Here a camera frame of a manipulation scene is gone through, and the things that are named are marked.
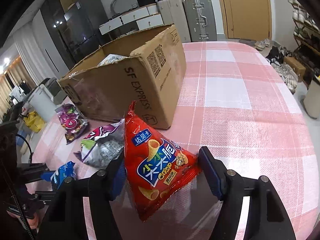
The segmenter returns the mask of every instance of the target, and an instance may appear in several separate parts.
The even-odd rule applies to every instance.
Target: curtain
[[[7,109],[10,108],[7,99],[9,98],[11,90],[11,86],[6,77],[0,75],[0,120],[2,120],[2,116],[7,112]]]
[[[13,39],[24,65],[36,85],[39,85],[45,78],[56,77],[59,79],[58,72],[50,67],[38,46],[31,22],[18,29],[13,34]]]
[[[36,87],[35,82],[30,77],[21,57],[18,57],[7,69],[7,73],[15,85],[19,82],[25,81],[31,89]]]

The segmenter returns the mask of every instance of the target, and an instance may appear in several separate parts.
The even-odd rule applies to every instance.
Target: black refrigerator
[[[75,62],[111,41],[101,35],[100,25],[108,21],[101,0],[78,0],[65,13],[65,21],[56,23],[56,28],[68,47]]]

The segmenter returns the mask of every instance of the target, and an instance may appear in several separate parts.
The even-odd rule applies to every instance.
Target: blue snack bag
[[[75,163],[70,161],[68,163],[63,164],[55,171],[55,173],[51,176],[51,185],[53,191],[58,190],[58,188],[60,187],[60,185],[66,177],[71,176],[74,179],[76,179],[76,173],[73,169],[74,165]]]

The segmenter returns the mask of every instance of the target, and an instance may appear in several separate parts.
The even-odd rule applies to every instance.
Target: wooden door
[[[220,3],[226,15],[228,38],[256,41],[270,38],[269,0],[220,0]]]

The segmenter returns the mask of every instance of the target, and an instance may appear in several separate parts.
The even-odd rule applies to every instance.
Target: door frame
[[[222,13],[222,22],[223,22],[223,31],[226,35],[226,38],[228,39],[228,25],[227,25],[227,15],[226,15],[226,8],[224,6],[223,0],[220,1],[220,7],[221,7],[221,13]],[[272,14],[271,14],[271,2],[268,0],[268,11],[269,11],[269,39],[271,40],[272,38]]]

